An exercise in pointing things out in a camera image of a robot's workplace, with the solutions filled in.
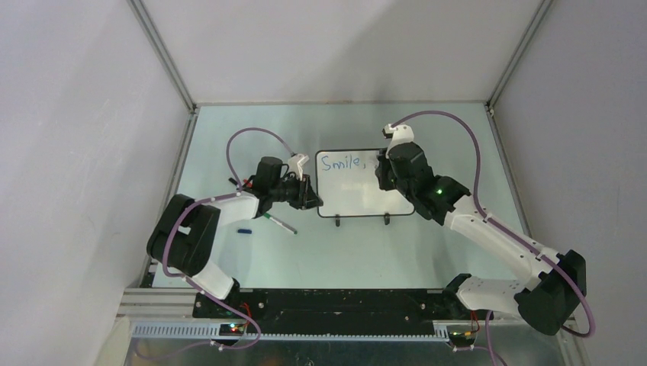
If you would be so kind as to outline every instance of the wall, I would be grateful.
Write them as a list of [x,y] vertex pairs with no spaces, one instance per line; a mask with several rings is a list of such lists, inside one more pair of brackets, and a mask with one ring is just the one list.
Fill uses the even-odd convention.
[[2,364],[91,364],[187,120],[124,0],[0,5]]
[[197,102],[484,101],[538,4],[146,1]]
[[533,235],[587,259],[593,364],[647,358],[646,19],[644,0],[556,2],[495,106]]

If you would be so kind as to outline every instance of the green marker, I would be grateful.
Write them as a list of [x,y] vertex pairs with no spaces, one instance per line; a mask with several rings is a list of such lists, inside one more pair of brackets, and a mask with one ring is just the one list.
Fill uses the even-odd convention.
[[263,214],[263,217],[265,217],[266,219],[268,219],[268,220],[272,221],[273,223],[275,223],[275,224],[279,225],[279,226],[280,226],[280,227],[282,227],[283,229],[286,229],[286,230],[287,230],[287,231],[289,231],[290,233],[293,233],[293,234],[295,234],[295,235],[297,234],[297,230],[296,230],[294,227],[289,226],[287,223],[284,223],[283,221],[280,221],[279,219],[277,219],[276,217],[274,217],[274,216],[270,215],[269,213],[266,213],[266,212],[265,212],[265,213]]

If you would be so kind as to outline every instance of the whiteboard frame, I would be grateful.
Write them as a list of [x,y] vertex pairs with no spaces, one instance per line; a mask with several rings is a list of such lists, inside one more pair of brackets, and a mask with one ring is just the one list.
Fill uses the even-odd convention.
[[[317,190],[317,195],[319,195],[319,175],[317,172],[319,171],[317,167],[317,156],[319,156],[319,153],[344,153],[344,152],[349,152],[349,151],[379,151],[383,148],[373,148],[373,149],[323,149],[319,150],[314,154],[314,174],[316,178],[316,185],[315,189]],[[388,213],[389,217],[395,217],[395,216],[411,216],[416,213],[416,207],[412,207],[412,210],[410,213]],[[336,218],[356,218],[356,217],[385,217],[387,216],[386,214],[381,214],[381,215],[356,215],[356,216],[343,216],[343,215],[335,215],[335,216],[324,216],[319,212],[319,207],[317,207],[317,215],[321,217],[322,219],[336,219]]]

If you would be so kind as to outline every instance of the whiteboard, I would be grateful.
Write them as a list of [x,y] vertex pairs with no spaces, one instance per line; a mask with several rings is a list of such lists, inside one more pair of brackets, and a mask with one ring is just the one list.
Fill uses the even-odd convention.
[[400,192],[378,185],[378,149],[324,150],[315,156],[321,217],[411,215],[414,206]]

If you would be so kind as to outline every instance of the robotic arm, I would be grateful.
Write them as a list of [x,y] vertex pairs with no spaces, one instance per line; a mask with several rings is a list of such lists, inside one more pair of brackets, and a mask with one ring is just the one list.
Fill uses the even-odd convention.
[[[173,238],[168,256],[169,267],[189,276],[216,298],[227,299],[232,290],[240,285],[209,260],[217,228],[261,217],[275,202],[288,202],[298,210],[321,206],[323,202],[314,193],[310,176],[303,173],[303,165],[307,161],[308,157],[304,154],[293,155],[287,164],[274,157],[263,157],[256,174],[249,178],[251,184],[245,185],[243,191],[192,210],[181,223],[182,227],[189,229],[188,233],[176,233]],[[285,165],[288,170],[282,176],[281,170]],[[183,194],[173,196],[146,246],[151,257],[162,261],[166,241],[175,222],[194,202]]]
[[[580,301],[542,258],[556,263],[586,294],[584,259],[572,250],[561,255],[501,224],[492,213],[482,215],[465,186],[453,178],[434,175],[423,150],[414,143],[411,127],[387,125],[383,133],[391,143],[378,156],[375,174],[380,189],[397,189],[423,218],[468,237],[496,255],[517,277],[507,281],[460,274],[446,287],[446,293],[470,310],[518,315],[538,331],[556,334]],[[531,243],[535,250],[531,252],[514,236]]]

